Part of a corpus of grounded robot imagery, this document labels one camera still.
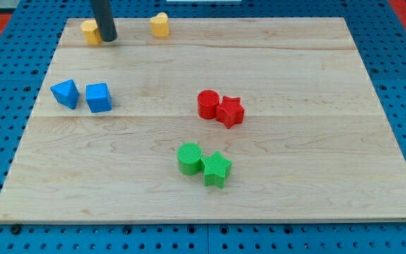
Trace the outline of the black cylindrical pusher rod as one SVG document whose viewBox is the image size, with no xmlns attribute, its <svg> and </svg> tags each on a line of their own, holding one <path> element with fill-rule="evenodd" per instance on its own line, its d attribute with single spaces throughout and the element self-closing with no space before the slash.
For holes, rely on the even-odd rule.
<svg viewBox="0 0 406 254">
<path fill-rule="evenodd" d="M 94 18 L 103 41 L 112 42 L 118 38 L 109 0 L 90 0 Z"/>
</svg>

